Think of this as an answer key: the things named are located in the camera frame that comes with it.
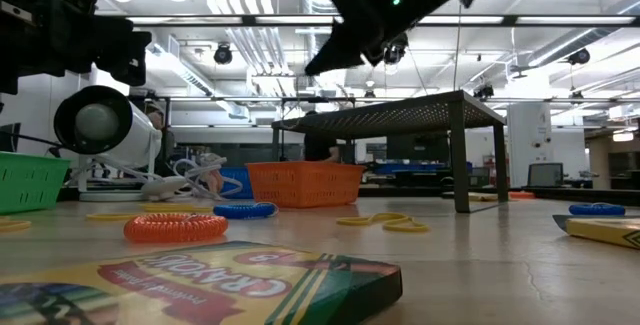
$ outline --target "yellow box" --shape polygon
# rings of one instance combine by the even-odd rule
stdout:
[[[570,219],[572,236],[640,249],[640,219]]]

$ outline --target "yellow coiled lanyard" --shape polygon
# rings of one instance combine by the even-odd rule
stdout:
[[[336,223],[348,226],[369,226],[374,223],[383,222],[382,228],[388,231],[397,232],[427,232],[427,225],[416,222],[413,218],[400,213],[379,213],[370,217],[349,217],[339,218]]]

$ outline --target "monitor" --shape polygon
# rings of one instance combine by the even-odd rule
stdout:
[[[449,162],[449,136],[446,132],[387,137],[387,160],[408,159]]]
[[[539,163],[529,165],[527,186],[561,187],[564,183],[562,163]]]
[[[11,134],[20,134],[20,123],[0,126],[0,151],[18,152],[18,137]]]

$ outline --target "desk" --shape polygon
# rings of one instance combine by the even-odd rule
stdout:
[[[367,325],[640,324],[640,253],[566,236],[551,215],[566,214],[568,205],[523,200],[471,217],[456,215],[452,200],[367,198],[355,206],[283,210],[270,219],[231,221],[221,241],[399,265],[404,295]],[[85,221],[89,213],[137,210],[136,204],[64,203],[56,210],[15,215],[33,227],[0,235],[0,276],[171,250],[127,243],[122,223]],[[431,231],[403,234],[380,226],[335,224],[337,217],[383,211],[414,216]]]
[[[496,154],[496,188],[500,202],[509,200],[503,117],[465,91],[409,98],[355,109],[276,121],[273,128],[273,161],[278,161],[280,131],[288,130],[343,139],[352,145],[356,139],[428,131],[451,131],[451,168],[454,178],[455,208],[472,213],[469,207],[469,179],[465,128],[493,127]]]

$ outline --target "table leg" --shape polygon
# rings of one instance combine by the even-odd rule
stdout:
[[[271,142],[271,160],[274,162],[280,161],[280,156],[278,155],[278,144],[280,142],[280,130],[273,129],[273,138]]]
[[[504,146],[504,125],[493,125],[493,146],[496,153],[496,188],[498,189],[498,201],[509,201],[509,188],[507,185],[507,152]]]
[[[469,174],[467,172],[467,147],[464,134],[464,103],[450,102],[451,124],[451,170],[453,170],[453,192],[456,212],[470,213]]]

